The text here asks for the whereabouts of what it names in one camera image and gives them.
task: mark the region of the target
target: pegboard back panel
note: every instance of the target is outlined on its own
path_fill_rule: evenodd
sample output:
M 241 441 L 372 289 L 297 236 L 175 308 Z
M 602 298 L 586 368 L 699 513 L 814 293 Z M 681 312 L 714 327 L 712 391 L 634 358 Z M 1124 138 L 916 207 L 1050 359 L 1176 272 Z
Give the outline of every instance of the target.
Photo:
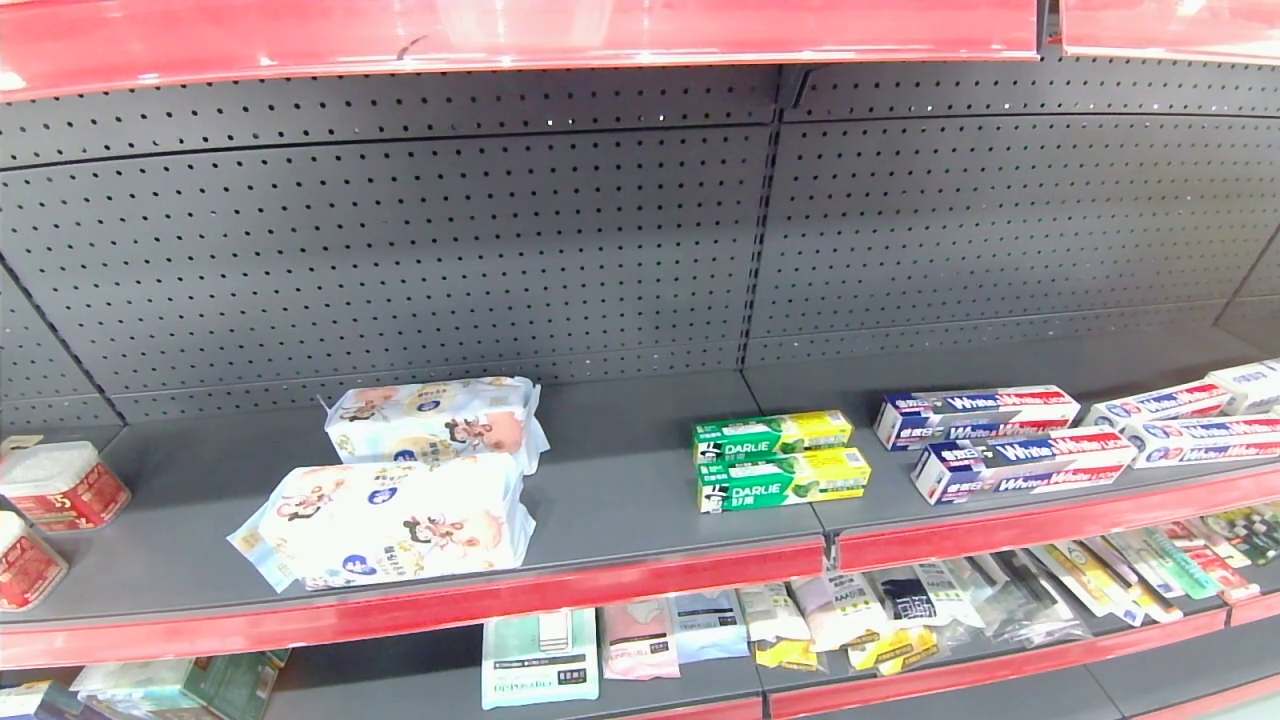
M 767 65 L 291 78 L 0 105 L 0 167 L 285 143 L 769 123 Z
M 849 63 L 809 76 L 787 122 L 1034 114 L 1280 117 L 1280 67 L 1137 58 Z
M 728 347 L 767 138 L 744 126 L 15 170 L 4 246 L 111 396 Z
M 783 126 L 751 337 L 1225 301 L 1280 220 L 1280 120 Z

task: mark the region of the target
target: darlie toothpaste box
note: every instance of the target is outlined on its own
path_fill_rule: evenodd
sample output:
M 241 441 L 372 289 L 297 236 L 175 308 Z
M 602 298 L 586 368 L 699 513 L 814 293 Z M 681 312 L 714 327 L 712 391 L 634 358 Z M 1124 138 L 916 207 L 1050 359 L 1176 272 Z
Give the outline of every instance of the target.
M 1120 433 L 1100 427 L 1025 438 L 957 439 L 925 447 L 911 479 L 931 505 L 979 493 L 1042 493 L 1107 484 L 1133 460 Z
M 1124 434 L 1138 448 L 1134 468 L 1280 456 L 1274 414 L 1133 423 Z
M 1280 357 L 1213 370 L 1204 379 L 1231 393 L 1222 406 L 1225 415 L 1266 413 L 1280 404 Z
M 1172 420 L 1178 418 L 1212 418 L 1222 411 L 1231 393 L 1212 380 L 1196 380 L 1165 389 L 1100 402 L 1089 409 L 1082 425 L 1106 425 L 1120 429 L 1130 423 Z
M 1056 386 L 895 392 L 884 396 L 876 434 L 890 450 L 946 439 L 1028 436 L 1066 428 L 1080 405 Z

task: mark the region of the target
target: red shelf header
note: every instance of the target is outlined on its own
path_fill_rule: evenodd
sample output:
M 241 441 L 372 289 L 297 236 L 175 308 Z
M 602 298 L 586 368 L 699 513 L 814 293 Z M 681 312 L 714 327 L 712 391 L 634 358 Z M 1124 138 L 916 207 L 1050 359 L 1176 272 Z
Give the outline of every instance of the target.
M 0 0 L 0 100 L 271 77 L 1036 58 L 1036 0 Z

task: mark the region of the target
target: packaged product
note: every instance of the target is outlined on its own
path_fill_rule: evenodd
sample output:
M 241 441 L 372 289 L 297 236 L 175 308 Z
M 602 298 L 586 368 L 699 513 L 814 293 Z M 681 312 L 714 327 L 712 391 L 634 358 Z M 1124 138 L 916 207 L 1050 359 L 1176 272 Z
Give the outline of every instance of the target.
M 61 683 L 27 683 L 0 689 L 0 719 L 4 720 L 110 720 L 84 705 Z
M 609 605 L 604 621 L 604 676 L 611 680 L 678 678 L 680 660 L 664 598 Z
M 526 378 L 471 378 L 362 387 L 329 409 L 324 429 L 343 462 L 443 462 L 511 455 L 530 475 L 550 446 L 534 411 L 541 386 Z
M 890 630 L 879 597 L 858 573 L 828 573 L 791 580 L 814 652 L 878 641 Z
M 876 434 L 888 450 L 920 450 L 931 442 L 1056 430 L 1079 410 L 1057 386 L 893 392 L 881 405 Z
M 844 447 L 854 425 L 840 410 L 792 413 L 694 425 L 694 462 L 737 461 Z
M 1213 370 L 1204 379 L 1231 393 L 1224 415 L 1266 413 L 1280 402 L 1280 357 Z
M 35 607 L 65 575 L 67 561 L 22 518 L 0 510 L 0 611 Z
M 308 589 L 518 568 L 534 532 L 522 486 L 507 454 L 298 468 L 228 539 L 264 578 Z
M 931 443 L 911 471 L 931 505 L 964 502 L 979 493 L 1043 493 L 1111 483 L 1135 450 L 1101 427 L 1024 438 Z
M 746 657 L 746 619 L 732 589 L 681 593 L 668 598 L 681 664 Z
M 93 443 L 84 441 L 37 445 L 5 455 L 0 495 L 45 533 L 101 528 L 131 497 Z
M 701 512 L 861 497 L 872 466 L 852 447 L 698 465 Z
M 1082 425 L 1106 425 L 1121 429 L 1130 423 L 1175 420 L 1179 418 L 1212 418 L 1222 411 L 1231 393 L 1212 380 L 1196 380 L 1142 395 L 1098 402 L 1089 409 Z
M 260 720 L 279 669 L 261 652 L 84 667 L 72 691 L 110 717 Z
M 498 618 L 484 624 L 484 710 L 599 697 L 594 609 Z

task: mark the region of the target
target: red and white container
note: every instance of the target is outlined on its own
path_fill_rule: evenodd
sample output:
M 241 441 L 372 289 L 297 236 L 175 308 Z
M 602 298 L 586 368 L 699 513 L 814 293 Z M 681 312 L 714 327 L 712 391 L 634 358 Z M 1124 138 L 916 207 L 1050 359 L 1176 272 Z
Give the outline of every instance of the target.
M 0 611 L 35 606 L 67 574 L 67 561 L 14 512 L 0 511 Z
M 0 495 L 46 533 L 101 528 L 129 502 L 129 488 L 93 443 L 37 445 L 0 462 Z

